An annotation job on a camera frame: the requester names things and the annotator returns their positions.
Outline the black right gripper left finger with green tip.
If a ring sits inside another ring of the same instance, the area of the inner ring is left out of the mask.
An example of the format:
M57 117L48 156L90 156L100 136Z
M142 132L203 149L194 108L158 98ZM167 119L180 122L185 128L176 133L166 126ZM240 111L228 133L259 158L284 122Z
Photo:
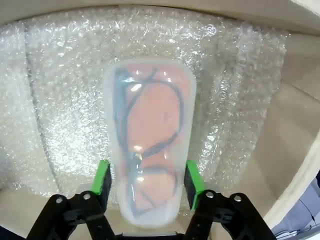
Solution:
M52 195L30 232L30 240L67 240L78 225L85 224L93 240L116 238L105 212L111 191L111 167L101 160L89 190L76 193L72 198Z

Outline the black right gripper right finger with green tip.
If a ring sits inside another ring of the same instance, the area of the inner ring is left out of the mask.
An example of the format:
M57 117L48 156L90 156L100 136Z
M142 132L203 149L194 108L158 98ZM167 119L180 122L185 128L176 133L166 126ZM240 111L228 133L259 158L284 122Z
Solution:
M184 187L194 211L185 240L207 240L213 223L220 223L233 240L270 240L272 231L249 198L240 192L223 196L206 189L195 161L186 162Z

